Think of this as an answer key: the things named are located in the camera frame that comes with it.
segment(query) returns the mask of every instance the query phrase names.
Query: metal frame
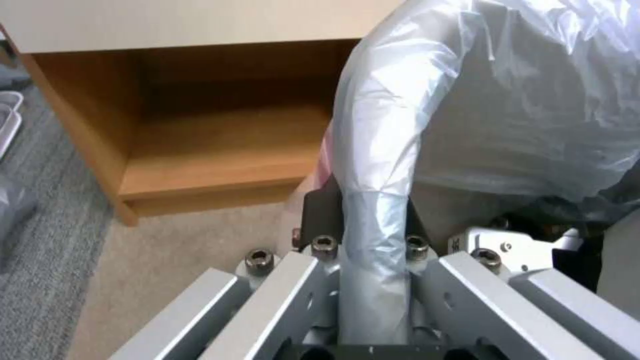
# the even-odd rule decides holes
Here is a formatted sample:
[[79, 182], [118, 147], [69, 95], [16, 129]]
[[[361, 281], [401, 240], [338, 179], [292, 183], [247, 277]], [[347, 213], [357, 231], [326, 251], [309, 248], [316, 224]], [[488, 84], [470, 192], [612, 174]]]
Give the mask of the metal frame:
[[602, 357], [640, 358], [640, 323], [561, 272], [523, 274], [509, 285]]
[[249, 294], [246, 281], [208, 269], [110, 359], [194, 359]]
[[417, 291], [449, 343], [489, 343], [511, 359], [601, 358], [467, 253], [432, 261]]
[[302, 341], [327, 296], [324, 265], [290, 252], [200, 359], [272, 359], [281, 347]]

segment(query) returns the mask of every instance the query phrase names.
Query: hex socket bolt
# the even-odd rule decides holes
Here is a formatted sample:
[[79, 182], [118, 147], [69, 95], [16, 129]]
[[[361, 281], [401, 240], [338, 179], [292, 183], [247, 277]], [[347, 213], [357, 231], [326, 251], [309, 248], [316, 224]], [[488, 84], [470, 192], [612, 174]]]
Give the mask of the hex socket bolt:
[[311, 254], [321, 261], [333, 260], [338, 256], [338, 242], [330, 235], [316, 236], [311, 240]]
[[427, 258], [429, 255], [429, 242], [427, 239], [417, 235], [408, 235], [405, 240], [407, 260], [418, 261]]
[[268, 249], [253, 249], [244, 257], [246, 271], [253, 276], [269, 275], [273, 263], [273, 253]]
[[498, 268], [500, 268], [500, 264], [502, 264], [500, 255], [498, 255], [497, 252], [482, 247], [473, 250], [471, 252], [471, 257], [491, 271], [498, 270]]

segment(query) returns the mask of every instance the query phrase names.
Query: plastic bag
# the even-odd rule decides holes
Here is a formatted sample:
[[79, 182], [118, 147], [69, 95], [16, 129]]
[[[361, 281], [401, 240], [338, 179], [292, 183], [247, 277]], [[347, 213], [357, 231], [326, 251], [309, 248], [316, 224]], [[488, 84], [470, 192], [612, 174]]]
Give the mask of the plastic bag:
[[23, 186], [0, 174], [0, 261], [6, 259], [9, 249], [3, 245], [14, 225], [29, 215], [36, 199]]
[[640, 13], [628, 1], [408, 0], [367, 35], [333, 112], [341, 342], [407, 341], [414, 181], [461, 199], [573, 202], [616, 184], [640, 153], [639, 58]]

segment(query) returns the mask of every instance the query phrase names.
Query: black metal part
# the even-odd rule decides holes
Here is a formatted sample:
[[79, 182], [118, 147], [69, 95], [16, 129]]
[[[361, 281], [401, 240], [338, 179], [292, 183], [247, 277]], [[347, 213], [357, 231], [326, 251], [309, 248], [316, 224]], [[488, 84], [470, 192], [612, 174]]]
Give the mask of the black metal part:
[[274, 360], [500, 360], [492, 346], [446, 350], [416, 345], [292, 345], [283, 346]]
[[[294, 247], [302, 250], [311, 244], [314, 238], [323, 235], [331, 236], [341, 244], [343, 233], [342, 193], [335, 177], [331, 175], [322, 188], [305, 195], [300, 240]], [[418, 236], [430, 242], [411, 198], [406, 208], [405, 236], [409, 235]]]

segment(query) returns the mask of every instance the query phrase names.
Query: carpet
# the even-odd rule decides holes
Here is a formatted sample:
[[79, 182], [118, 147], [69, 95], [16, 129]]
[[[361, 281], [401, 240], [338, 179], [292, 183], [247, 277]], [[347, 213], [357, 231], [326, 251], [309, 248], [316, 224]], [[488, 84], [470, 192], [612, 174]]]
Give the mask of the carpet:
[[39, 89], [0, 172], [30, 189], [36, 211], [3, 241], [0, 359], [63, 359], [112, 210]]
[[255, 247], [275, 249], [282, 204], [111, 223], [69, 360], [107, 359], [208, 268], [232, 273]]

